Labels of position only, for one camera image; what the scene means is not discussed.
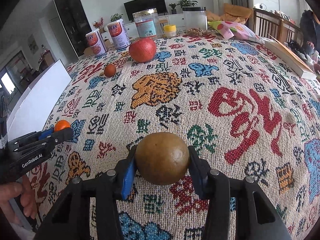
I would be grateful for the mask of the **black television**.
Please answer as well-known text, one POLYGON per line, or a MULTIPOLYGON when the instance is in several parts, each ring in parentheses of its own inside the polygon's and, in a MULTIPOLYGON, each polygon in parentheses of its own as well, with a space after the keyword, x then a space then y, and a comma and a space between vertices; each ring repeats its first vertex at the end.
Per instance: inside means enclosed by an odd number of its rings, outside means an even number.
POLYGON ((143 10, 156 8, 159 14, 168 12, 165 0, 132 0, 124 3, 124 7, 129 21, 133 21, 133 13, 143 10))

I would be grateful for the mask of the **dark display cabinet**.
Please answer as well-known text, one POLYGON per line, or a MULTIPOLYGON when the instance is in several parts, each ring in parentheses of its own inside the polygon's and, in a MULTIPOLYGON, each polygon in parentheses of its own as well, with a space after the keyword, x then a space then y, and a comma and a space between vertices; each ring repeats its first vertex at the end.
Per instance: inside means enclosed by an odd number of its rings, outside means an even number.
POLYGON ((86 34, 92 31, 80 0, 54 0, 59 18, 78 57, 88 47, 86 34))

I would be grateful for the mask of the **left orange-purple can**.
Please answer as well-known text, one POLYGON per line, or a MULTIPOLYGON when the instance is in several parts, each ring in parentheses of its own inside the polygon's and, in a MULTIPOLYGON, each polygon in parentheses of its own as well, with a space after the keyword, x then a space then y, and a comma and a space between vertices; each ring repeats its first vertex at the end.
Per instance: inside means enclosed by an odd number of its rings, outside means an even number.
POLYGON ((101 56, 107 52, 104 39, 99 29, 95 29, 94 31, 87 33, 86 40, 93 52, 93 55, 101 56))

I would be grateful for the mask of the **orange mandarin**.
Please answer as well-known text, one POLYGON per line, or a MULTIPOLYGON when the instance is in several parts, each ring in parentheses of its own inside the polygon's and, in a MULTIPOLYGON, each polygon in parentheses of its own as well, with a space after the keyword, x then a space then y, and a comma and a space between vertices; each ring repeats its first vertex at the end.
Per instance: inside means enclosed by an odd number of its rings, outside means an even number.
POLYGON ((67 120, 59 120, 54 126, 54 131, 57 132, 70 127, 71 124, 67 120))

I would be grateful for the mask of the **orange-purple can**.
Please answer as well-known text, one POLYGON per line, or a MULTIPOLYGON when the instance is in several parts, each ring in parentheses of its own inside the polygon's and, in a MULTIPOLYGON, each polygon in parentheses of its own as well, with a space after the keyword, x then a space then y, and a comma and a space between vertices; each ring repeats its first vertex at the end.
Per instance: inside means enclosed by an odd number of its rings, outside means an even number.
POLYGON ((123 49, 131 44, 122 18, 109 23, 107 28, 116 49, 123 49))
POLYGON ((86 40, 93 52, 93 55, 101 56, 107 52, 104 39, 99 29, 95 29, 94 31, 87 33, 86 40))

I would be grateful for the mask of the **white board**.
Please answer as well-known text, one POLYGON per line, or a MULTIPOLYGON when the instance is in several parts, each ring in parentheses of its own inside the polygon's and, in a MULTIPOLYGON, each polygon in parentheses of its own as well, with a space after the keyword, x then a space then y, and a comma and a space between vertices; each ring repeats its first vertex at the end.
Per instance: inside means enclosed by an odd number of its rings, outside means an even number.
POLYGON ((42 72, 19 98, 7 120, 8 140, 43 130, 45 123, 71 82, 61 60, 42 72))

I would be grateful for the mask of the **brown kiwi fruit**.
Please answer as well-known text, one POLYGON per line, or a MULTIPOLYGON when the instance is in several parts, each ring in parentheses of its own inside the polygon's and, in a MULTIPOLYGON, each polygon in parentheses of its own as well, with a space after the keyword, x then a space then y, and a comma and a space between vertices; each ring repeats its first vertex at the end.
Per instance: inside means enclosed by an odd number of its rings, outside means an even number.
POLYGON ((189 160, 189 149, 184 140, 169 132, 147 135, 135 151, 138 172, 155 185, 171 185, 182 179, 189 160))

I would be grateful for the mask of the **clear jar blue label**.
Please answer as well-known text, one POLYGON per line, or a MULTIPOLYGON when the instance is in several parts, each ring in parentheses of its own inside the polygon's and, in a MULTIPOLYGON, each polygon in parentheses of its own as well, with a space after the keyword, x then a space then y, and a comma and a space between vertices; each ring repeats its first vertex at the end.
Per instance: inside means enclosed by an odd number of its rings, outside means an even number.
POLYGON ((133 13, 133 19, 140 38, 157 39, 162 36, 156 8, 133 13))

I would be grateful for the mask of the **small dark red-brown fruit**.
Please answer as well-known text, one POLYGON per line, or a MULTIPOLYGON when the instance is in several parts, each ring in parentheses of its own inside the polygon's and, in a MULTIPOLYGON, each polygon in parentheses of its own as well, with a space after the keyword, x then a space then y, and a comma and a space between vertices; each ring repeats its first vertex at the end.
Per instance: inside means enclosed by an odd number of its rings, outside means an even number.
POLYGON ((108 64, 105 68, 104 68, 104 75, 106 77, 112 77, 116 74, 116 67, 114 64, 108 64))

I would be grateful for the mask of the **wooden chair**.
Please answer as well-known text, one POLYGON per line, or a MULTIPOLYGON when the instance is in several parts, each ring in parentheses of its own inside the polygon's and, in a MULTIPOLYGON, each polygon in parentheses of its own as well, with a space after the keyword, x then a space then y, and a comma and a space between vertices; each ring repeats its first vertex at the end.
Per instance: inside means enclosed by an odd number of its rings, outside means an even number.
POLYGON ((274 37, 281 43, 303 43, 303 34, 298 26, 274 13, 253 9, 253 31, 260 37, 274 37))

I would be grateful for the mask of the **pink snack bag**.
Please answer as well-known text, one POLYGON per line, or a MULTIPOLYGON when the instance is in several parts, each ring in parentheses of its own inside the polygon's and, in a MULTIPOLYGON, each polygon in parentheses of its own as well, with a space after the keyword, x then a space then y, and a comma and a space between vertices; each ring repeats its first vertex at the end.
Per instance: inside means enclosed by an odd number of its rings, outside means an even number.
POLYGON ((247 26, 229 21, 212 21, 208 22, 208 25, 223 36, 225 40, 230 38, 237 38, 239 40, 247 40, 256 42, 259 44, 264 44, 265 41, 257 36, 251 29, 247 26))

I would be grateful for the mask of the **clear jar black lid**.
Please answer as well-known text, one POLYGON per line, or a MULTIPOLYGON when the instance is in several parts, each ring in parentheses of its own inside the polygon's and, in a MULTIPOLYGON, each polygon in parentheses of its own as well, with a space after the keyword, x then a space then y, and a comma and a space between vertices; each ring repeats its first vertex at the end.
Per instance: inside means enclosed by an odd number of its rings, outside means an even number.
POLYGON ((206 7, 183 7, 183 17, 185 29, 207 30, 207 14, 206 7))

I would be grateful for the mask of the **small yellow lid jar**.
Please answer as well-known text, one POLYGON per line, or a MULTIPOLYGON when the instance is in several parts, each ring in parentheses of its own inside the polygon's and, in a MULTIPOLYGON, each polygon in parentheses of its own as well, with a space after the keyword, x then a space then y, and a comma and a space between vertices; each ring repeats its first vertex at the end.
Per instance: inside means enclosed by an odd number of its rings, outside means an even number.
POLYGON ((167 38, 172 38, 177 36, 176 25, 167 24, 163 27, 163 30, 164 30, 164 35, 167 38))

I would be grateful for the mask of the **book on table edge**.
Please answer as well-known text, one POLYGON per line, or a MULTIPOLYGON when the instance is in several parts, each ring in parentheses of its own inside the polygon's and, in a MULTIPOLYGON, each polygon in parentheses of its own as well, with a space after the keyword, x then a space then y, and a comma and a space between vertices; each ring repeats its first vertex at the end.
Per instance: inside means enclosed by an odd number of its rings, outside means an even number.
POLYGON ((317 78, 316 74, 308 67, 308 65, 282 43, 264 37, 263 40, 265 42, 265 47, 289 65, 300 78, 308 80, 315 80, 317 78))

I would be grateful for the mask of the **patterned woven tablecloth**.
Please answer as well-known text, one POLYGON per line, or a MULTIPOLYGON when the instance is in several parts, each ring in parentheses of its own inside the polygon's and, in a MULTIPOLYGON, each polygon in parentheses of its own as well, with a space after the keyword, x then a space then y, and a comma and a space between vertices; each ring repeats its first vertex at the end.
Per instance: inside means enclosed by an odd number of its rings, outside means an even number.
POLYGON ((147 63, 110 49, 67 67, 45 127, 67 120, 74 136, 31 171, 40 218, 74 177, 98 177, 146 135, 171 132, 228 177, 252 177, 304 239, 319 221, 319 82, 254 42, 180 35, 156 46, 147 63))

